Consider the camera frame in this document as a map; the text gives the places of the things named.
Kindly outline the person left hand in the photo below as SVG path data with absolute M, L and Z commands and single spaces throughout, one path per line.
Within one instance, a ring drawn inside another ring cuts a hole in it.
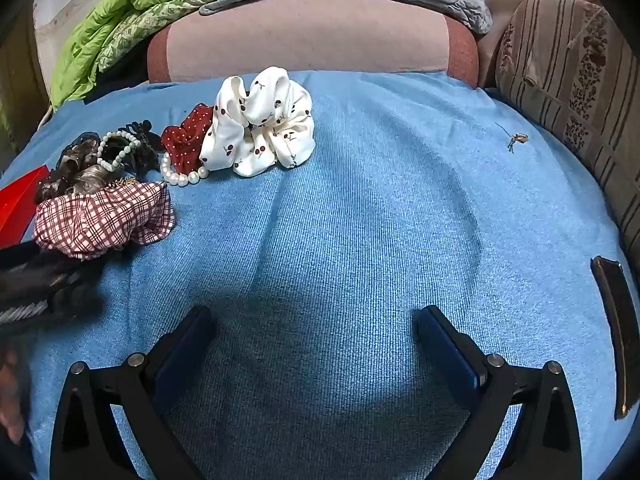
M 10 347 L 1 348 L 0 419 L 10 441 L 19 444 L 24 436 L 25 424 L 17 376 L 17 356 Z

